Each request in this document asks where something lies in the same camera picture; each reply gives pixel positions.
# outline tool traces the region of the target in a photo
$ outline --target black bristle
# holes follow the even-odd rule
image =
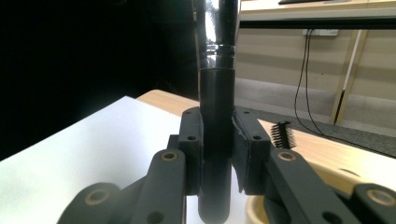
[[[291,149],[295,147],[291,129],[288,127],[290,122],[280,121],[271,128],[271,136],[277,148]]]

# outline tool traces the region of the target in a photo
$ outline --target black cable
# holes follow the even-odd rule
[[[339,137],[327,135],[327,134],[323,133],[323,132],[320,130],[320,128],[318,127],[318,125],[317,125],[317,124],[315,123],[315,121],[313,120],[312,115],[311,115],[311,111],[310,111],[310,106],[309,106],[309,99],[308,99],[308,62],[309,62],[310,42],[311,42],[311,36],[312,36],[312,32],[313,32],[313,31],[314,31],[314,29],[309,29],[309,30],[307,31],[307,33],[306,33],[306,36],[305,36],[305,46],[304,46],[303,65],[302,65],[302,68],[301,68],[301,74],[300,74],[300,80],[299,80],[298,87],[297,87],[297,92],[296,92],[295,98],[294,98],[294,114],[295,114],[297,120],[299,121],[299,123],[300,123],[304,128],[306,128],[307,130],[309,130],[310,132],[312,132],[312,133],[314,133],[314,134],[316,134],[316,135],[322,136],[322,137],[327,138],[327,139],[329,139],[329,140],[336,139],[336,140],[339,140],[339,141],[343,141],[343,142],[349,143],[350,145],[354,145],[354,146],[357,146],[357,147],[365,148],[365,149],[367,149],[367,150],[369,150],[369,151],[372,151],[372,152],[375,152],[375,153],[377,153],[377,154],[381,154],[381,155],[383,155],[383,156],[387,156],[387,157],[391,157],[391,158],[393,158],[393,159],[396,159],[396,157],[394,157],[394,156],[391,156],[391,155],[389,155],[389,154],[386,154],[386,153],[383,153],[383,152],[381,152],[381,151],[375,150],[375,149],[373,149],[373,148],[366,147],[366,146],[363,146],[363,145],[360,145],[360,144],[357,144],[357,143],[348,141],[348,140],[343,139],[343,138],[339,138]],[[312,130],[312,129],[310,129],[310,128],[308,128],[308,127],[306,127],[306,126],[300,121],[300,119],[299,119],[299,117],[298,117],[298,115],[297,115],[297,96],[298,96],[299,89],[300,89],[300,86],[301,86],[301,81],[302,81],[302,79],[303,79],[303,73],[304,73],[304,71],[305,71],[305,100],[306,100],[306,106],[307,106],[309,118],[310,118],[311,122],[314,124],[315,128],[317,129],[317,132],[314,131],[314,130]]]

